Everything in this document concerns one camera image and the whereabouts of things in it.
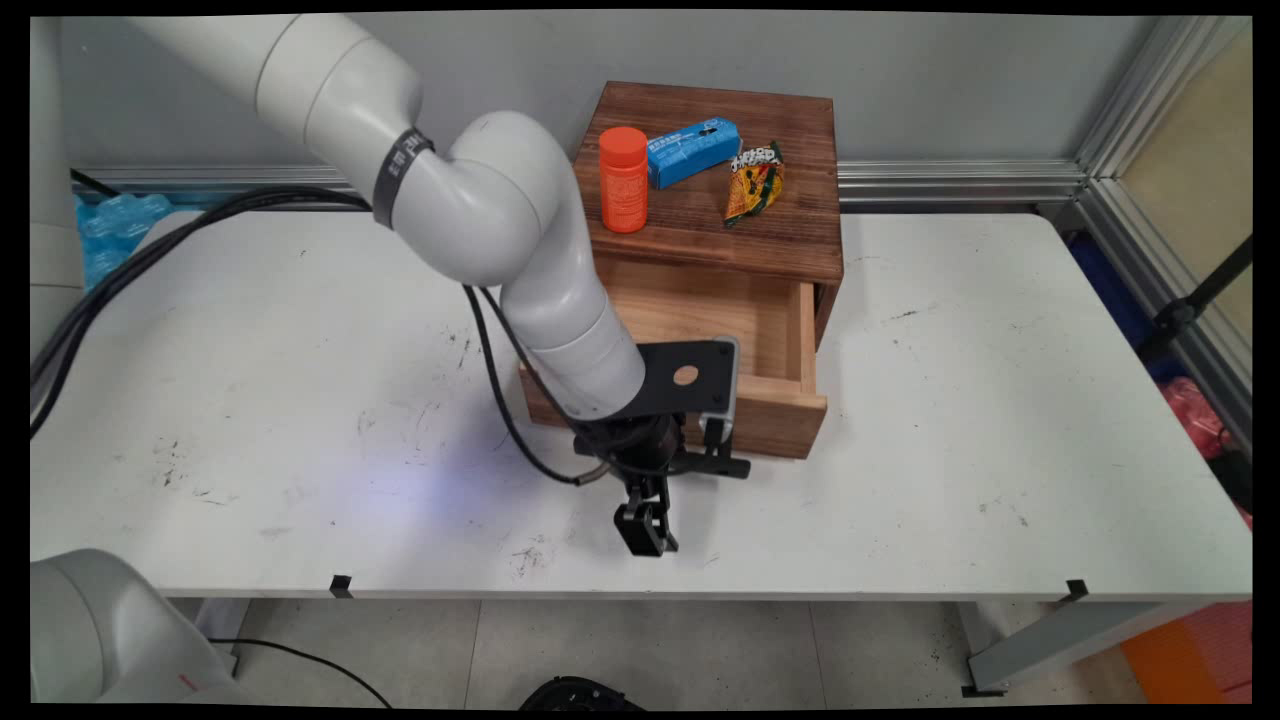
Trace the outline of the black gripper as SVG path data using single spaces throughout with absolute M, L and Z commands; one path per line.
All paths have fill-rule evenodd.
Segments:
M 575 424 L 575 452 L 604 462 L 625 475 L 677 477 L 698 471 L 700 462 L 687 452 L 684 413 Z M 614 511 L 614 528 L 628 552 L 660 557 L 676 552 L 671 530 L 671 496 L 667 478 L 646 478 L 627 486 L 628 498 Z

